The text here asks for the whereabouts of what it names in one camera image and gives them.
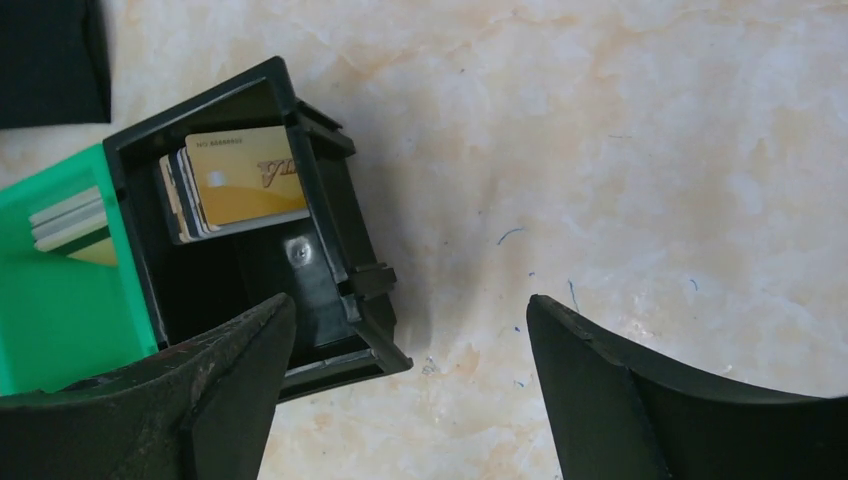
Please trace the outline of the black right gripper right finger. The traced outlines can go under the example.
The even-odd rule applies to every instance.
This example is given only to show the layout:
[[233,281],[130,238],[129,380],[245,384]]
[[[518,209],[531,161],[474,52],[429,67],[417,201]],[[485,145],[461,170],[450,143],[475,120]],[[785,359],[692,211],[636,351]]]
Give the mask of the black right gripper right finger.
[[534,295],[527,328],[567,479],[843,479],[847,400],[712,374]]

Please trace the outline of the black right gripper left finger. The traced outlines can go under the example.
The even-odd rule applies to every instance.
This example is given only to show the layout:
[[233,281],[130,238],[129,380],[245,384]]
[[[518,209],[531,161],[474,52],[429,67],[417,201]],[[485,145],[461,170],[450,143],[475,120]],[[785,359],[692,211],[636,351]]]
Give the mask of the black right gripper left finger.
[[295,303],[278,294],[128,366],[5,396],[1,475],[254,479],[295,333]]

